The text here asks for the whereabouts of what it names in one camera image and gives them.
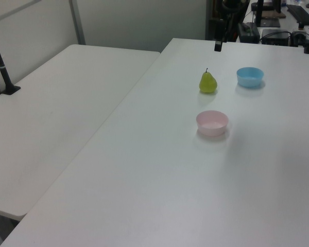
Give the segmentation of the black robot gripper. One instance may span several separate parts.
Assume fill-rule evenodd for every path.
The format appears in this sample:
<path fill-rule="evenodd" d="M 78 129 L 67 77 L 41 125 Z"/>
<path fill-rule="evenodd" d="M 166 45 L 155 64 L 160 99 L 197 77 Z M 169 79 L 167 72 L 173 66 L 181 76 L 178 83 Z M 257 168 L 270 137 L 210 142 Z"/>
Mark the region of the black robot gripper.
<path fill-rule="evenodd" d="M 214 38 L 216 40 L 214 47 L 215 51 L 221 51 L 224 35 L 225 35 L 225 21 L 222 19 L 218 19 L 216 20 L 215 35 L 214 35 Z"/>

